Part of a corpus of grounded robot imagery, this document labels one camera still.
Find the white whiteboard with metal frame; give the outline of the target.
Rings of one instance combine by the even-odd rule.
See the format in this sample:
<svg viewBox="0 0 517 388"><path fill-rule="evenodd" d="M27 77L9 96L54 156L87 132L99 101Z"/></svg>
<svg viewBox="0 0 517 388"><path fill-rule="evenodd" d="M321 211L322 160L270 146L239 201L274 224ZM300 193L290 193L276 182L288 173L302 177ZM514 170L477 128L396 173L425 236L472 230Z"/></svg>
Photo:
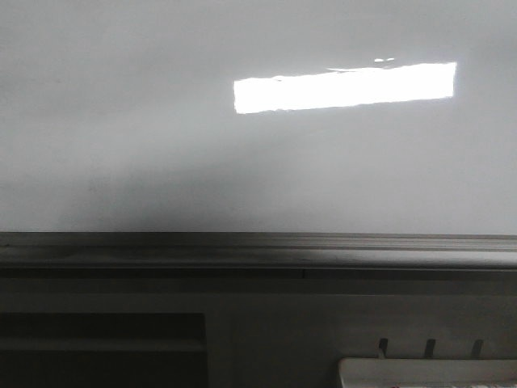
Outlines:
<svg viewBox="0 0 517 388"><path fill-rule="evenodd" d="M515 269L515 2L2 2L1 265Z"/></svg>

